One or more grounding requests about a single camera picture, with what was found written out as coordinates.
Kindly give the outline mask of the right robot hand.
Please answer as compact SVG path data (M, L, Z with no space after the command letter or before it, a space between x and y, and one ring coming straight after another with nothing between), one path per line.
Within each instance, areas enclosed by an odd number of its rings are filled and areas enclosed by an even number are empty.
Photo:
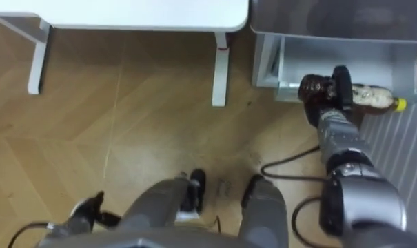
M321 112L337 109L348 115L352 112L352 79L345 65L334 68L331 76L305 75L298 89L310 125L318 127Z

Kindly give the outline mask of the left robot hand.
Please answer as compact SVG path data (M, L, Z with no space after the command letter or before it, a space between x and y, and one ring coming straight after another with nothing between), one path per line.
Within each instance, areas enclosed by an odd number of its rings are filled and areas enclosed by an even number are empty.
M106 229L115 228L120 223L121 216L102 210L103 201L104 191L99 191L95 196L77 203L70 214L70 218L86 221L91 229L96 223Z

